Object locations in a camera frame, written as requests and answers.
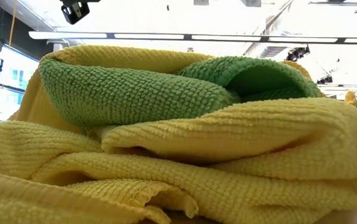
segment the wall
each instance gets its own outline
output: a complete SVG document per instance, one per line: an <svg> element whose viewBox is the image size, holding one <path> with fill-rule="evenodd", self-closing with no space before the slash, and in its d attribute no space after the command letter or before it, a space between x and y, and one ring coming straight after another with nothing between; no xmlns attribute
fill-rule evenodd
<svg viewBox="0 0 357 224"><path fill-rule="evenodd" d="M0 42L8 44L11 31L12 15L3 9L0 10ZM47 45L46 40L34 40L29 36L32 31L29 26L20 20L15 20L12 47L18 51L35 58L41 59L45 54L52 52L52 45Z"/></svg>

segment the green towel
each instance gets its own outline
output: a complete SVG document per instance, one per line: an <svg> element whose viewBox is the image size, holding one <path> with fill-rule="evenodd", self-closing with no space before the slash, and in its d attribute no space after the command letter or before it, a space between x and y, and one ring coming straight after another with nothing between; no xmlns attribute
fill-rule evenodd
<svg viewBox="0 0 357 224"><path fill-rule="evenodd" d="M244 57L197 62L175 75L53 59L39 68L61 116L80 127L195 118L245 101L320 96L296 69Z"/></svg>

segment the towel fold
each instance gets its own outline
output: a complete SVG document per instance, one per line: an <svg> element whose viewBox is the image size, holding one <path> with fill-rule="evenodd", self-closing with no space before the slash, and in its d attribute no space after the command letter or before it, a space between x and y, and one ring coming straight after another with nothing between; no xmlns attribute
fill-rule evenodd
<svg viewBox="0 0 357 224"><path fill-rule="evenodd" d="M54 59L39 70L60 115L82 127L195 118L242 101L320 96L298 70L244 57L203 60L175 75Z"/></svg>
<svg viewBox="0 0 357 224"><path fill-rule="evenodd" d="M357 108L320 95L302 69L268 60L52 53L0 123L0 223L164 224L177 210L295 224L357 209Z"/></svg>

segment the pile of towels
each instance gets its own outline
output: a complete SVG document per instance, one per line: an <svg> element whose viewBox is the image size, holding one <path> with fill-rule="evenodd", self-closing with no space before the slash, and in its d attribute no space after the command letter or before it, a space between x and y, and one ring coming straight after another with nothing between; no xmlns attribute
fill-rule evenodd
<svg viewBox="0 0 357 224"><path fill-rule="evenodd" d="M45 56L0 123L0 223L315 223L357 209L357 108L296 63Z"/></svg>

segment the white ceiling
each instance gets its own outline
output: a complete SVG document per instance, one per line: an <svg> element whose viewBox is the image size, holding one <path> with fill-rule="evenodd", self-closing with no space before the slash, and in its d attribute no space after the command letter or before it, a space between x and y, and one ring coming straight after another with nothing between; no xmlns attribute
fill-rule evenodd
<svg viewBox="0 0 357 224"><path fill-rule="evenodd" d="M0 0L12 12L14 0ZM311 0L295 0L290 12L276 29L292 34L318 36L357 36L356 7L311 5ZM262 0L262 7L245 7L241 0L209 0L209 6L193 6L193 0L101 0L90 3L91 13L72 26L65 21L60 0L18 0L17 18L35 30L77 32L158 32L196 34L253 34L288 0ZM212 55L242 55L245 43L79 40L84 44L120 45L187 51ZM299 60L314 80L333 70L334 81L357 84L357 46L313 45L311 54ZM283 60L284 50L275 59Z"/></svg>

